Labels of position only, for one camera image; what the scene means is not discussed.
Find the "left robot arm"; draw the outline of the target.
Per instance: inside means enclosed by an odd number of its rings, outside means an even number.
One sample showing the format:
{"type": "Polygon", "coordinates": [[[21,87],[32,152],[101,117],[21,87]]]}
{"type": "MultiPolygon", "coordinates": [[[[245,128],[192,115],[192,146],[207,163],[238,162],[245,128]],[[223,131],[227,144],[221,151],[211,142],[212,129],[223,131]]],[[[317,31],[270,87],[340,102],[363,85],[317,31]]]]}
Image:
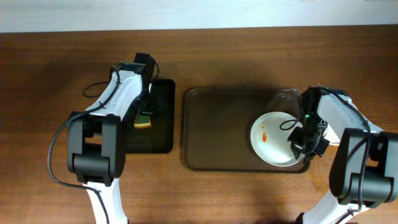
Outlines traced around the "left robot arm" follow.
{"type": "Polygon", "coordinates": [[[109,70],[109,83],[81,114],[72,113],[67,128],[67,166],[88,192],[97,223],[128,223],[119,178],[126,161],[123,123],[134,121],[149,103],[155,59],[136,54],[132,63],[109,70]]]}

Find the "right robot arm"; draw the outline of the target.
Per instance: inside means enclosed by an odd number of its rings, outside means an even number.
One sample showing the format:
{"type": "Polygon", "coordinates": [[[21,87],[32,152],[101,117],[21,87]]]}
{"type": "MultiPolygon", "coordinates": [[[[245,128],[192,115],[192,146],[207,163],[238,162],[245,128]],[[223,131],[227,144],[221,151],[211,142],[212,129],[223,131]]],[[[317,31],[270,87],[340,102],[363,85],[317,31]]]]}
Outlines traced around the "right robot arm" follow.
{"type": "Polygon", "coordinates": [[[397,197],[397,134],[372,124],[343,90],[311,86],[300,97],[297,122],[287,138],[295,157],[324,155],[331,127],[340,143],[329,175],[329,190],[296,223],[346,223],[355,215],[397,197]]]}

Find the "green and yellow sponge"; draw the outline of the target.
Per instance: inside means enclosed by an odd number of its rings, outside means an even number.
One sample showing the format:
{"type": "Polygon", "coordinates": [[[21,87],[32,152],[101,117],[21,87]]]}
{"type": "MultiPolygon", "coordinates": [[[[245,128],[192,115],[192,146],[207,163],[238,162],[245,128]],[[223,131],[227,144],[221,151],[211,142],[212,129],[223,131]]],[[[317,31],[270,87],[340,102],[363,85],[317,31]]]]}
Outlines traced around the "green and yellow sponge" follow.
{"type": "Polygon", "coordinates": [[[137,114],[134,120],[134,127],[136,129],[146,129],[152,126],[149,115],[137,114]]]}

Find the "white plate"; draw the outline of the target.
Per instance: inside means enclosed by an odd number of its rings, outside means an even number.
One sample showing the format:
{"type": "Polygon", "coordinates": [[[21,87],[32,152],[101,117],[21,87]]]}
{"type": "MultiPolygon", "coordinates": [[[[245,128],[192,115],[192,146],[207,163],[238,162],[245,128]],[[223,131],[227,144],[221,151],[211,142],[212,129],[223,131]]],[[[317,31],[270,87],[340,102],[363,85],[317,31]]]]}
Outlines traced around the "white plate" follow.
{"type": "Polygon", "coordinates": [[[329,141],[329,145],[338,146],[341,141],[341,137],[343,134],[343,126],[340,122],[329,124],[325,120],[321,120],[321,124],[323,125],[321,130],[321,137],[329,141]]]}
{"type": "Polygon", "coordinates": [[[304,155],[296,159],[288,137],[293,129],[283,131],[280,125],[284,121],[296,119],[284,112],[269,112],[258,117],[250,130],[250,143],[254,152],[265,162],[277,167],[290,167],[302,162],[304,155]]]}

